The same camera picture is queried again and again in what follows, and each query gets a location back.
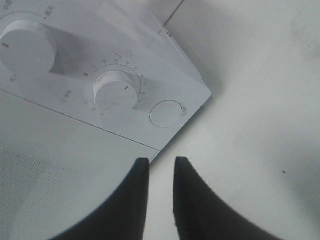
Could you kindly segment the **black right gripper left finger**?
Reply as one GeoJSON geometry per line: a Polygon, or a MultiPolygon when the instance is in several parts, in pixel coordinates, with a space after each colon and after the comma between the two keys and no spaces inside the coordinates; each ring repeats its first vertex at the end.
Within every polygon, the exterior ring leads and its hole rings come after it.
{"type": "Polygon", "coordinates": [[[138,158],[113,194],[55,240],[142,240],[149,197],[150,164],[138,158]]]}

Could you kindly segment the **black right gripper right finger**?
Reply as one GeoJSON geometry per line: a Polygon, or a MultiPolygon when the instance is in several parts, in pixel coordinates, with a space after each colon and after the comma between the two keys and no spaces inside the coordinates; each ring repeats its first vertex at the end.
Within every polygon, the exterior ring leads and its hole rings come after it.
{"type": "Polygon", "coordinates": [[[173,213],[181,240],[275,240],[220,199],[188,158],[174,165],[173,213]]]}

